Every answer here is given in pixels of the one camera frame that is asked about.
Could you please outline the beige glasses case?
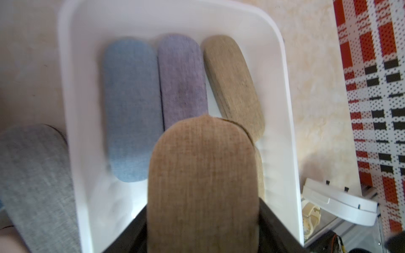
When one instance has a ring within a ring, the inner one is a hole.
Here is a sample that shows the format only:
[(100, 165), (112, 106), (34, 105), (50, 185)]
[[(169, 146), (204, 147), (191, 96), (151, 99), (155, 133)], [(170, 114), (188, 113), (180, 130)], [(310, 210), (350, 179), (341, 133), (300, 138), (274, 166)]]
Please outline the beige glasses case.
[(150, 160), (150, 253), (255, 253), (259, 196), (254, 143), (239, 124), (208, 115), (160, 137)]

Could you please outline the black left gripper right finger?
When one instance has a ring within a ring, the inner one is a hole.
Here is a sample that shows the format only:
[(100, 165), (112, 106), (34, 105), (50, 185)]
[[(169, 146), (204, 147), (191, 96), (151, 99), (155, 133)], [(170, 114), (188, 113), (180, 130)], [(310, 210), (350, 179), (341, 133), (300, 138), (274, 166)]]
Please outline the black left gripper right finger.
[(259, 253), (308, 253), (282, 224), (269, 206), (259, 199)]

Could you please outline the light blue glasses case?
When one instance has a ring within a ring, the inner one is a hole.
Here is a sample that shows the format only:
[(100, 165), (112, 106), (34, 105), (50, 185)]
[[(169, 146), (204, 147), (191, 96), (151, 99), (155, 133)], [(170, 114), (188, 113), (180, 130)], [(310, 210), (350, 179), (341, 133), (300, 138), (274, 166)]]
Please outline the light blue glasses case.
[(104, 51), (101, 73), (112, 173), (123, 182), (146, 180), (152, 151), (164, 130), (155, 51), (133, 38), (115, 41)]

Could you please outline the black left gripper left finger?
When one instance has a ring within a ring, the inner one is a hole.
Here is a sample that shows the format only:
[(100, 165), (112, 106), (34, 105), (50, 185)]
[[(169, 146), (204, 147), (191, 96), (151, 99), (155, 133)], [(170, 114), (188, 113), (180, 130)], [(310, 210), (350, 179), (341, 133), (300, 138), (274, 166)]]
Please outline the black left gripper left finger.
[(147, 253), (146, 206), (104, 253)]

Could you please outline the brown glasses case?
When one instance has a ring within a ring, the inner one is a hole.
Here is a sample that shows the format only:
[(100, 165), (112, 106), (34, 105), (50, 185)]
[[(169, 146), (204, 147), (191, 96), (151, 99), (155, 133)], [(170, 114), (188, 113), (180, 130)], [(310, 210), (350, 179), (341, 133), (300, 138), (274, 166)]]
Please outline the brown glasses case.
[(214, 35), (203, 42), (205, 69), (222, 119), (219, 128), (234, 164), (241, 169), (235, 192), (250, 201), (264, 196), (263, 165), (255, 143), (264, 135), (265, 119), (244, 55), (237, 42)]

